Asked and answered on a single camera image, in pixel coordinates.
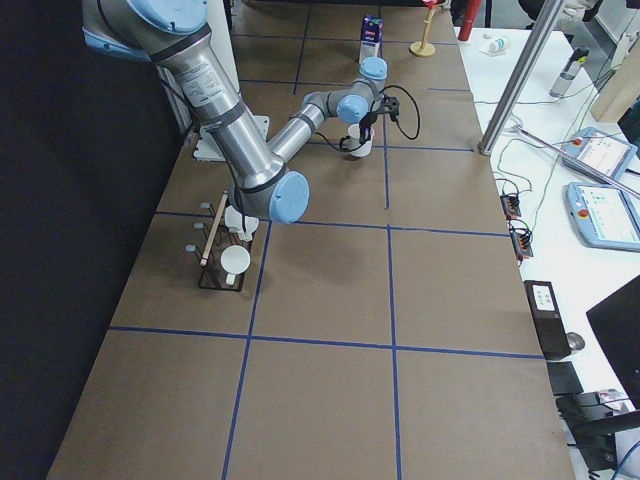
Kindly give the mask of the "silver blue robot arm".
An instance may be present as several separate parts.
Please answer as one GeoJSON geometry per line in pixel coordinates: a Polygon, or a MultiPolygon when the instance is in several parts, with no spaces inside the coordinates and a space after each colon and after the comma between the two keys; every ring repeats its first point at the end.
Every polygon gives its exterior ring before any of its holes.
{"type": "Polygon", "coordinates": [[[299,220],[310,187],[289,161],[332,117],[359,124],[361,140],[368,141],[383,104],[387,64],[369,57],[349,88],[307,95],[282,130],[265,139],[210,45],[207,2],[85,1],[82,13],[90,48],[171,72],[229,166],[231,204],[247,216],[281,224],[299,220]]]}

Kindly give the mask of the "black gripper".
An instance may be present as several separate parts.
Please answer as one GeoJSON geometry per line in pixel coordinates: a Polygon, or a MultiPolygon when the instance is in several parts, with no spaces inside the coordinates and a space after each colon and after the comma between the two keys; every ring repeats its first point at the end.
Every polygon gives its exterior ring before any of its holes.
{"type": "Polygon", "coordinates": [[[365,116],[360,120],[359,126],[359,144],[364,145],[368,142],[368,140],[373,139],[374,137],[374,128],[372,127],[379,115],[382,114],[382,108],[378,107],[377,109],[372,109],[365,114],[365,116]]]}

